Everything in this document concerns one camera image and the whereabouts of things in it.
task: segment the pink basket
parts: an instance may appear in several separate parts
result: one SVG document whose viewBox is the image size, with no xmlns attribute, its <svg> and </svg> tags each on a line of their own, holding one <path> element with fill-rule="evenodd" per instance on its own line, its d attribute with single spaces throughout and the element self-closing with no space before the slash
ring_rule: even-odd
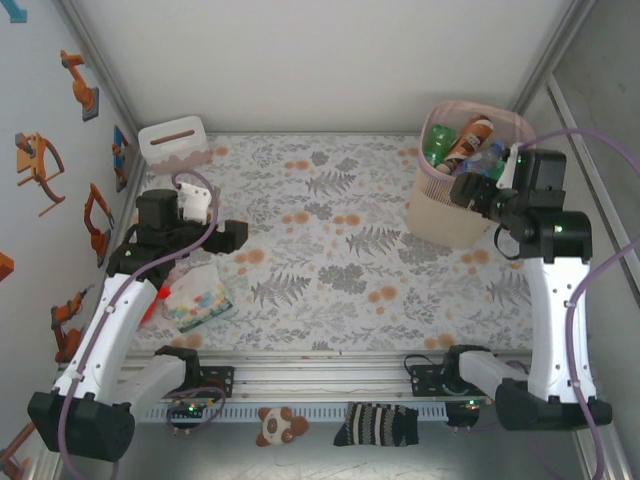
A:
<svg viewBox="0 0 640 480">
<path fill-rule="evenodd" d="M 449 197 L 455 177 L 437 171 L 422 153 L 424 142 L 435 124 L 460 131 L 477 114 L 493 122 L 493 133 L 483 148 L 502 140 L 510 145 L 535 138 L 531 125 L 519 115 L 477 103 L 450 101 L 433 109 L 420 136 L 416 179 L 411 191 L 407 226 L 419 238 L 451 248 L 469 248 L 491 222 L 468 209 L 460 208 Z"/>
</svg>

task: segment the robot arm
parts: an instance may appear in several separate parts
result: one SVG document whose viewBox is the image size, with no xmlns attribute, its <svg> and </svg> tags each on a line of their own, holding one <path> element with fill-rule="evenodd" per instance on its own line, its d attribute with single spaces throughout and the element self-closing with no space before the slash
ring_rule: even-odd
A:
<svg viewBox="0 0 640 480">
<path fill-rule="evenodd" d="M 508 430 L 583 428 L 586 419 L 571 380 L 572 345 L 580 389 L 598 425 L 611 422 L 611 406 L 596 399 L 587 349 L 584 297 L 572 331 L 565 328 L 569 299 L 589 273 L 591 225 L 582 212 L 562 210 L 566 159 L 559 152 L 512 150 L 496 182 L 477 174 L 459 176 L 451 190 L 457 205 L 500 224 L 518 242 L 531 289 L 533 353 L 527 376 L 486 348 L 455 346 L 445 356 L 445 380 L 473 384 L 496 401 Z"/>
<path fill-rule="evenodd" d="M 187 195 L 193 187 L 180 186 L 187 187 Z M 201 208 L 206 211 L 209 202 Z M 117 461 L 133 438 L 137 416 L 171 391 L 200 386 L 197 352 L 168 346 L 157 351 L 138 375 L 118 385 L 135 331 L 175 260 L 145 270 L 140 267 L 184 252 L 205 235 L 201 243 L 205 250 L 231 253 L 246 242 L 248 225 L 227 221 L 225 231 L 218 232 L 217 227 L 190 219 L 186 212 L 183 216 L 173 190 L 147 191 L 136 206 L 139 223 L 109 259 L 100 304 L 73 360 L 51 392 L 36 392 L 29 402 L 29 416 L 51 451 L 59 451 L 62 431 L 58 428 L 64 425 L 68 453 Z M 134 231 L 136 242 L 132 243 Z"/>
</svg>

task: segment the green bottle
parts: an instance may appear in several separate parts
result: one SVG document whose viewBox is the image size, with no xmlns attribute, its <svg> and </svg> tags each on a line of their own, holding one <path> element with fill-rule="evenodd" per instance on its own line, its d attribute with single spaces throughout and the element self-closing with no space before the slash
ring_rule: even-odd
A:
<svg viewBox="0 0 640 480">
<path fill-rule="evenodd" d="M 458 132 L 449 127 L 435 124 L 429 130 L 422 152 L 432 167 L 437 167 L 447 156 L 452 145 L 458 138 Z"/>
</svg>

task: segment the red object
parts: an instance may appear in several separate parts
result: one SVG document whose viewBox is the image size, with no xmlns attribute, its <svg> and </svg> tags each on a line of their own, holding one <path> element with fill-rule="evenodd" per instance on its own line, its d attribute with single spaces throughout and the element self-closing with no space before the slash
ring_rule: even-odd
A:
<svg viewBox="0 0 640 480">
<path fill-rule="evenodd" d="M 156 304 L 158 303 L 158 299 L 164 300 L 169 295 L 171 295 L 171 290 L 169 290 L 167 287 L 161 287 L 160 288 L 160 291 L 158 291 L 158 294 L 156 295 L 156 298 L 153 299 L 153 302 L 151 302 L 151 305 L 149 306 L 149 308 L 147 308 L 147 311 L 145 312 L 144 316 L 142 317 L 142 321 L 140 322 L 140 325 L 142 325 L 143 323 L 145 323 L 146 321 L 148 321 L 151 318 L 151 315 L 153 314 L 153 311 L 156 309 Z"/>
</svg>

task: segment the brown stuffed bear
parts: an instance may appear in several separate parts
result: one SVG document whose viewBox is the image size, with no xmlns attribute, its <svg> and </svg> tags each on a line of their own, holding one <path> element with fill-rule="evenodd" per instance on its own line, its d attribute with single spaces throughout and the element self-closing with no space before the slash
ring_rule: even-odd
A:
<svg viewBox="0 0 640 480">
<path fill-rule="evenodd" d="M 256 439 L 256 445 L 284 445 L 309 430 L 309 422 L 304 417 L 294 417 L 291 409 L 261 408 L 258 416 L 262 420 L 262 432 Z"/>
</svg>

